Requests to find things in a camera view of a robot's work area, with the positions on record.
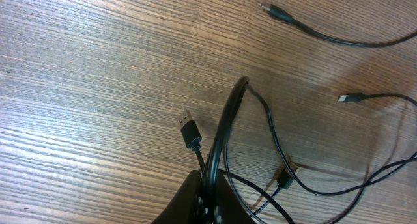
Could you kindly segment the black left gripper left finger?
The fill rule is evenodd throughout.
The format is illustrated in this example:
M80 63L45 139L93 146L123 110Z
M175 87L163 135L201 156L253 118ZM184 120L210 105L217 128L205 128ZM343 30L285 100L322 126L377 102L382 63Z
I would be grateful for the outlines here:
M201 174L193 170L152 224L190 224L197 219Z

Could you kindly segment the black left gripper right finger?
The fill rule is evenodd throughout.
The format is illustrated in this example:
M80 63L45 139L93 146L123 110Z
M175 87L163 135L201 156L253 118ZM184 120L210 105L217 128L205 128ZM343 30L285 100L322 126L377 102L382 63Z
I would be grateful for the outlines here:
M216 184L216 209L214 222L217 224L255 224L255 221L239 203L223 173L218 173Z

